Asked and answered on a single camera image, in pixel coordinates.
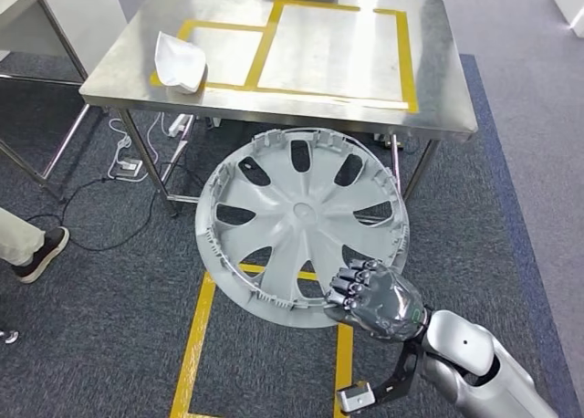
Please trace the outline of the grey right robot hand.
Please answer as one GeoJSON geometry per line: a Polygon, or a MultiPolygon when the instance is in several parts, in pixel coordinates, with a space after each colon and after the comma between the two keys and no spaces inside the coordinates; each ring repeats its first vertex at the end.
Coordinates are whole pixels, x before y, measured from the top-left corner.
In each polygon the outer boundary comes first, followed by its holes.
{"type": "Polygon", "coordinates": [[[361,327],[377,340],[413,340],[429,317],[416,287],[377,260],[353,259],[340,268],[324,299],[324,310],[330,318],[361,327]]]}

